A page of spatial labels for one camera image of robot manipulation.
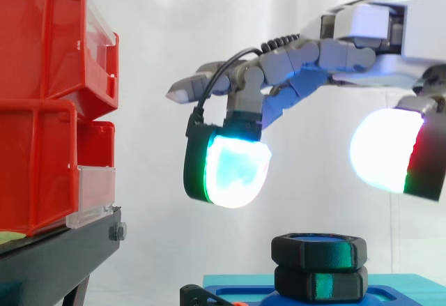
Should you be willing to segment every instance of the red storage bin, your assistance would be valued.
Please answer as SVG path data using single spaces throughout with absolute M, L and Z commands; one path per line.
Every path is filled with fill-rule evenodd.
M 91 0 L 0 0 L 0 98 L 66 99 L 93 120 L 118 107 L 118 36 Z
M 68 100 L 3 99 L 0 128 L 0 231 L 31 236 L 111 214 L 112 123 L 77 121 Z

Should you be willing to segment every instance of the white light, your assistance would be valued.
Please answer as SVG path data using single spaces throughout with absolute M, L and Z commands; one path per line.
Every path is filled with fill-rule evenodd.
M 209 144 L 204 182 L 215 205 L 238 208 L 260 192 L 271 152 L 265 144 L 217 135 Z
M 380 109 L 366 117 L 350 145 L 350 159 L 358 176 L 378 188 L 403 192 L 422 124 L 420 113 L 402 109 Z

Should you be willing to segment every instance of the white wall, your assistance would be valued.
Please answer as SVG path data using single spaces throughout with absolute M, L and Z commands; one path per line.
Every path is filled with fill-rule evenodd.
M 164 98 L 170 85 L 202 63 L 297 33 L 311 17 L 350 0 L 93 1 L 121 37 L 120 109 L 107 118 L 117 127 L 116 204 L 129 229 L 121 249 L 92 274 L 86 305 L 177 305 L 179 288 L 200 284 L 205 274 L 271 273 L 270 240 L 292 231 L 365 238 L 372 273 L 442 278 L 413 254 L 428 254 L 420 244 L 444 245 L 432 227 L 440 218 L 446 225 L 445 201 L 390 196 L 364 184 L 348 161 L 356 126 L 401 91 L 324 88 L 287 111 L 264 133 L 270 173 L 248 207 L 199 203 L 183 190 L 192 105 Z M 221 123 L 224 109 L 224 98 L 213 98 L 206 118 Z

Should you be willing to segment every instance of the stacked hexagonal objects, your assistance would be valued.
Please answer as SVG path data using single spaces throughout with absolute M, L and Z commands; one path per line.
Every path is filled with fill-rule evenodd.
M 286 234 L 271 243 L 275 288 L 304 303 L 354 303 L 367 292 L 367 245 L 337 234 Z

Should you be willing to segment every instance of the robotic hand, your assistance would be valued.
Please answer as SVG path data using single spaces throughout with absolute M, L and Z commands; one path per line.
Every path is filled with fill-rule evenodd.
M 446 135 L 446 117 L 442 114 L 446 104 L 446 15 L 439 14 L 436 9 L 444 7 L 446 0 L 355 1 L 321 15 L 299 36 L 270 40 L 262 44 L 261 51 L 248 49 L 227 62 L 206 64 L 192 77 L 176 82 L 170 88 L 168 98 L 178 103 L 199 100 L 186 133 L 189 137 L 184 175 L 186 192 L 195 199 L 216 204 L 210 198 L 210 183 L 206 180 L 219 171 L 219 167 L 209 168 L 212 159 L 208 154 L 215 136 L 258 141 L 261 130 L 278 119 L 283 109 L 294 106 L 318 87 L 355 84 L 397 86 L 417 94 L 414 96 L 411 91 L 397 106 L 398 111 L 404 110 L 414 119 L 408 129 L 401 128 L 403 124 L 398 118 L 401 112 L 393 118 L 398 121 L 394 128 L 399 125 L 398 130 L 410 133 L 412 137 L 406 147 L 408 157 L 403 163 L 405 168 L 399 174 L 400 179 L 386 179 L 396 167 L 392 163 L 387 164 L 387 169 L 381 168 L 378 178 L 376 172 L 374 176 L 364 175 L 362 166 L 370 165 L 371 161 L 364 163 L 361 154 L 356 158 L 351 156 L 357 173 L 366 182 L 380 188 L 438 200 L 446 173 L 446 150 L 443 140 L 439 139 Z M 259 57 L 240 60 L 250 52 Z M 264 95 L 262 92 L 268 87 L 269 93 Z M 203 124 L 203 104 L 210 94 L 228 95 L 223 128 Z M 368 123 L 383 116 L 387 117 L 387 114 L 370 116 Z M 363 137 L 370 137 L 367 134 L 370 131 L 362 127 L 353 138 L 352 151 L 359 151 L 361 143 L 358 142 Z M 222 152 L 229 146 L 233 144 L 219 147 L 215 159 L 221 161 Z M 258 175 L 260 167 L 266 168 L 267 163 L 264 160 L 248 174 Z M 236 178 L 239 192 L 246 192 L 247 184 L 255 183 L 253 180 L 257 183 L 264 181 L 264 177 L 246 177 L 246 168 L 239 174 L 244 174 L 242 178 Z M 213 181 L 218 183 L 218 176 L 213 177 Z M 220 184 L 223 183 L 231 182 L 223 177 Z M 213 192 L 221 190 L 215 186 L 213 189 Z M 236 192 L 232 187 L 226 189 L 225 195 Z M 248 197 L 245 201 L 252 200 L 252 196 Z M 241 206 L 246 204 L 245 201 L 232 206 Z

